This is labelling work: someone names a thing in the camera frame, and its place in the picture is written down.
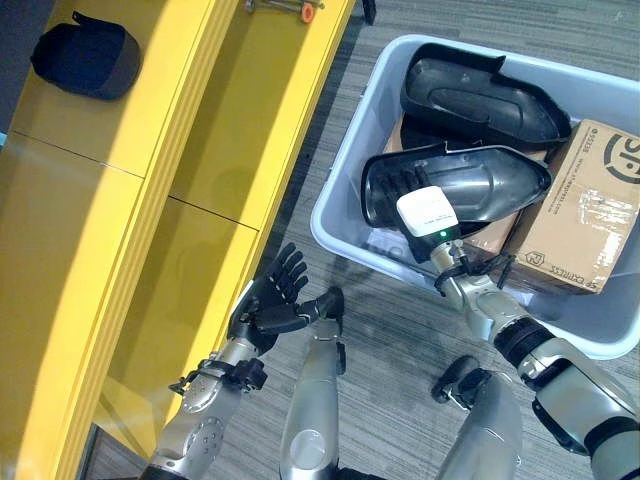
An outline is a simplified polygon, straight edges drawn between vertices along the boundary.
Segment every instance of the metal tool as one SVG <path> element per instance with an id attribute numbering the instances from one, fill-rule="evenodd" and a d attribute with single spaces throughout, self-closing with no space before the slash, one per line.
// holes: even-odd
<path id="1" fill-rule="evenodd" d="M 299 14 L 304 23 L 311 23 L 315 17 L 315 9 L 324 8 L 324 3 L 315 0 L 245 0 L 244 8 L 253 13 L 256 8 L 279 9 Z"/>

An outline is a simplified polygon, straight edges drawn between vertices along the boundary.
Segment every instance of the gray carpet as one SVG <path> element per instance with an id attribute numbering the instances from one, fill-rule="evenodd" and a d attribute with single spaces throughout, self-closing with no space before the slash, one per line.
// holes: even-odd
<path id="1" fill-rule="evenodd" d="M 332 284 L 344 289 L 347 373 L 339 381 L 343 466 L 390 480 L 434 478 L 464 420 L 455 406 L 438 405 L 428 397 L 435 378 L 466 353 L 476 355 L 486 368 L 512 372 L 491 348 L 471 338 L 440 299 L 338 258 L 311 237 L 311 210 L 380 51 L 399 35 L 426 33 L 637 79 L 639 5 L 636 0 L 378 0 L 373 27 L 363 25 L 359 7 L 354 11 L 265 253 L 272 258 L 288 241 L 305 253 L 311 280 L 305 300 Z M 269 380 L 261 392 L 244 399 L 207 478 L 278 478 L 280 435 L 310 333 L 282 336 L 264 356 Z M 624 358 L 601 363 L 636 398 L 638 354 L 636 348 Z M 532 393 L 520 384 L 515 393 L 525 431 L 517 478 L 590 478 L 588 459 L 562 450 L 535 419 Z M 140 468 L 131 457 L 120 463 L 113 442 L 103 438 L 103 443 L 106 447 L 94 451 L 87 478 L 126 476 Z"/>

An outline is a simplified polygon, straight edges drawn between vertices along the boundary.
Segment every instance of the cardboard box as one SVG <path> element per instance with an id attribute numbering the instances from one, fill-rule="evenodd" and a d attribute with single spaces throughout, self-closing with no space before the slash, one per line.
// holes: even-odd
<path id="1" fill-rule="evenodd" d="M 640 139 L 583 120 L 551 162 L 544 202 L 525 209 L 506 250 L 550 287 L 600 293 L 640 206 Z"/>

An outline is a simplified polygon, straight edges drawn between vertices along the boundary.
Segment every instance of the black fabric object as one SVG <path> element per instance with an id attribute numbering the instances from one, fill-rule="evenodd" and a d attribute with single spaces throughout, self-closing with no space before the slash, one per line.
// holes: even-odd
<path id="1" fill-rule="evenodd" d="M 73 12 L 78 25 L 61 23 L 40 37 L 31 64 L 46 81 L 71 93 L 103 100 L 124 95 L 140 69 L 138 42 L 117 23 Z"/>

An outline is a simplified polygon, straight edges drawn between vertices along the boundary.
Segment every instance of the robot forearm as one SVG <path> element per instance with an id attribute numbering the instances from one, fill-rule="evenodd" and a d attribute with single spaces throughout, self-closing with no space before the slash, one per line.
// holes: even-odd
<path id="1" fill-rule="evenodd" d="M 447 276 L 457 272 L 464 256 L 461 243 L 443 243 L 431 254 L 436 269 L 445 273 L 441 291 L 472 332 L 495 346 L 536 392 L 538 419 L 564 448 L 590 455 L 597 480 L 640 476 L 638 410 L 628 392 L 533 320 L 488 276 Z"/>

